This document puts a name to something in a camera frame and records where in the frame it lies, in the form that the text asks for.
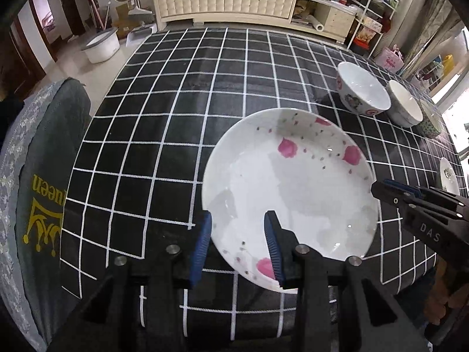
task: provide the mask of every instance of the table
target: table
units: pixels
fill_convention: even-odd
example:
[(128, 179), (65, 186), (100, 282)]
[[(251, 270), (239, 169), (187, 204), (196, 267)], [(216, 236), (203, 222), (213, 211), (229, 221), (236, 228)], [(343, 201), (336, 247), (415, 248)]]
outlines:
[[(148, 232), (183, 244), (201, 214), (202, 177), (215, 144), (234, 123), (263, 109), (295, 107), (339, 125), (379, 180), (432, 186), (439, 158), (445, 156), (467, 196), (446, 126), (429, 140), (393, 125), (386, 114), (351, 114), (336, 91), (336, 67), (342, 61), (369, 70), (383, 85), (396, 78), (346, 50), (272, 31), (211, 28), (151, 36), (122, 69), (81, 144), (62, 229), (64, 288), (83, 297), (116, 256), (151, 256)], [(381, 204), (364, 261), (392, 293), (412, 284), (436, 260), (433, 251), (401, 229), (400, 220), (395, 208)], [(194, 343), (208, 332), (205, 343), (276, 336), (294, 323), (295, 296), (239, 277), (213, 244), (201, 282), (181, 292), (180, 303), (184, 334)], [(145, 288), (140, 313), (144, 324)]]

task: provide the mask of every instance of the white plate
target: white plate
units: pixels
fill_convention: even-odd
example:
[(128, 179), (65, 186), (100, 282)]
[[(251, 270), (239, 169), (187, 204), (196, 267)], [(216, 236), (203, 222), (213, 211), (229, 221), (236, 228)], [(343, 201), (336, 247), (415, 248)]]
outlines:
[(454, 169), (447, 158), (440, 159), (441, 188), (449, 193), (459, 195), (459, 185)]
[(212, 240), (223, 258), (265, 289), (275, 281), (264, 214), (323, 256), (362, 257), (376, 230), (378, 202), (366, 158), (336, 125), (309, 112), (275, 108), (231, 127), (207, 163), (202, 206), (213, 217)]

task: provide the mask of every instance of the gray chair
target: gray chair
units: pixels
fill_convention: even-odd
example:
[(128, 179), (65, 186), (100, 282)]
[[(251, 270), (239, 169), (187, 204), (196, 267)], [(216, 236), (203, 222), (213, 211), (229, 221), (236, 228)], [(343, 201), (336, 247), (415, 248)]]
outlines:
[(47, 86), (25, 100), (0, 153), (0, 294), (37, 351), (78, 302), (60, 285), (60, 231), (90, 106), (75, 79)]

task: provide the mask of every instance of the tiled floor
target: tiled floor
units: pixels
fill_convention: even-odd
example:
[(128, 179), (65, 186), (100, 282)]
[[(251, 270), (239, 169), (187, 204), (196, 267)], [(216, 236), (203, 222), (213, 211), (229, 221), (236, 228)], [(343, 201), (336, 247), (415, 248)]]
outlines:
[(93, 116), (98, 109), (104, 95), (109, 90), (119, 71), (132, 56), (139, 44), (131, 47), (125, 46), (125, 40), (120, 42), (120, 49), (107, 61), (92, 64), (81, 46), (93, 35), (88, 32), (68, 43), (60, 50), (57, 62), (46, 71), (46, 77), (36, 86), (37, 91), (49, 83), (72, 77), (84, 84), (85, 90), (91, 100), (90, 115)]

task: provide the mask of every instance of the pink bag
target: pink bag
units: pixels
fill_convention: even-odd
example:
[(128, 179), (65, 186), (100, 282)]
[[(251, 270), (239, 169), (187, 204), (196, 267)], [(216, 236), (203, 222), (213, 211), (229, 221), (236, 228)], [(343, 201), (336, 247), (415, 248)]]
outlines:
[(391, 49), (384, 48), (375, 58), (375, 63), (381, 66), (383, 69), (396, 74), (403, 66), (404, 61), (402, 60), (402, 54), (400, 53), (398, 47), (394, 45)]

